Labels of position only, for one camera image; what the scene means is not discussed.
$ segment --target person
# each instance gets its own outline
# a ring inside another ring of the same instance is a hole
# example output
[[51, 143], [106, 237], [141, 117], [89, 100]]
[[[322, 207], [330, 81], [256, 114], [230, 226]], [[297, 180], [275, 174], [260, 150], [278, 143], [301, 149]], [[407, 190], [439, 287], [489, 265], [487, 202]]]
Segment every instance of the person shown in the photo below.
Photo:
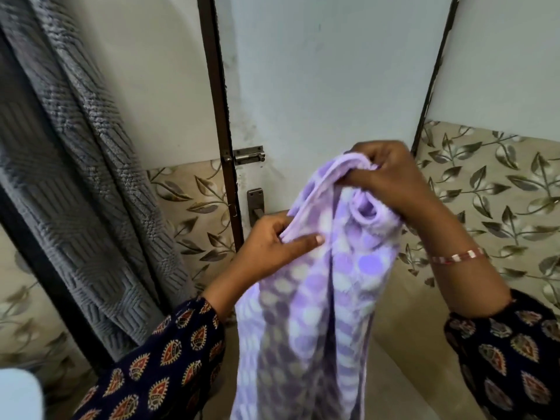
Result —
[[[510, 289], [487, 257], [465, 256], [478, 253], [478, 245], [431, 192], [403, 143], [371, 141], [352, 150], [379, 168], [355, 169], [339, 184], [370, 191], [417, 231], [450, 310], [445, 336], [486, 417], [558, 419], [560, 328], [554, 313]], [[257, 221], [230, 266], [102, 375], [73, 420], [194, 417], [220, 370], [222, 323], [235, 302], [254, 283], [325, 241], [315, 234], [283, 244], [278, 235], [290, 220], [279, 214]]]

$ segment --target door frame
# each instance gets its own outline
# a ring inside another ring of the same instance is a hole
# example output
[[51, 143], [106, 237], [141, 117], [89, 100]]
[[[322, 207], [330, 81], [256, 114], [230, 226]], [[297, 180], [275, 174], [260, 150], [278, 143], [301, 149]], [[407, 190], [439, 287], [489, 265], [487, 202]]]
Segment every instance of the door frame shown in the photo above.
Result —
[[[218, 31], [218, 18], [216, 14], [216, 4], [214, 0], [197, 0], [198, 11], [200, 14], [200, 29], [202, 30], [202, 41], [204, 52], [206, 53], [206, 65], [208, 67], [208, 78], [212, 100], [214, 102], [214, 116], [216, 118], [216, 128], [218, 132], [218, 145], [220, 148], [220, 161], [222, 162], [223, 179], [226, 186], [228, 207], [230, 210], [231, 229], [234, 235], [235, 249], [239, 250], [244, 242], [243, 229], [241, 223], [241, 210], [239, 208], [239, 195], [237, 193], [237, 174], [233, 156], [229, 112], [226, 94], [226, 80], [223, 70], [222, 53], [220, 49], [220, 35]], [[441, 38], [440, 49], [433, 66], [432, 77], [426, 91], [426, 98], [422, 108], [422, 113], [418, 120], [418, 127], [414, 136], [414, 142], [410, 149], [416, 156], [418, 145], [420, 144], [422, 129], [426, 121], [426, 115], [430, 107], [437, 74], [441, 68], [445, 44], [449, 32], [453, 27], [455, 14], [457, 12], [459, 0], [451, 0], [444, 32]]]

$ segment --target person's right hand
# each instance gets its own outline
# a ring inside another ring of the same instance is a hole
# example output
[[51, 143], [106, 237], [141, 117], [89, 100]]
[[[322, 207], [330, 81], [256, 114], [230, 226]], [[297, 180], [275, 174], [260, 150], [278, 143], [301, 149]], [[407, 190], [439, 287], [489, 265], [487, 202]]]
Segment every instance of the person's right hand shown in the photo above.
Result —
[[351, 151], [368, 156], [379, 168], [354, 169], [339, 184], [370, 191], [409, 222], [413, 222], [419, 210], [440, 204], [401, 141], [367, 141], [355, 144]]

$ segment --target gray fabric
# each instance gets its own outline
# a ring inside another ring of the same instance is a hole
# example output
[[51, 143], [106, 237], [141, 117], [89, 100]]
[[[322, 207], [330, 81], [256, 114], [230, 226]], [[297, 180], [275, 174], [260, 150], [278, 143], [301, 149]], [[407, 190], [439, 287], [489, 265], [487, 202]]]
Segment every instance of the gray fabric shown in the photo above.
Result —
[[155, 282], [173, 306], [194, 286], [62, 2], [0, 0], [0, 25], [56, 131], [31, 128], [29, 100], [3, 76], [0, 183], [117, 359], [162, 317]]

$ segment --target lavender fabric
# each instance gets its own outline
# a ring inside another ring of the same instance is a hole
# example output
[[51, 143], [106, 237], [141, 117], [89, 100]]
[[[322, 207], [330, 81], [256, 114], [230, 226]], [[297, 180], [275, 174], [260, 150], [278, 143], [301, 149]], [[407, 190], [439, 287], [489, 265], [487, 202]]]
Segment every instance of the lavender fabric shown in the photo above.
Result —
[[334, 183], [350, 169], [374, 168], [349, 153], [316, 171], [281, 239], [320, 232], [326, 243], [237, 303], [232, 419], [363, 419], [374, 306], [398, 252], [401, 222], [370, 193]]

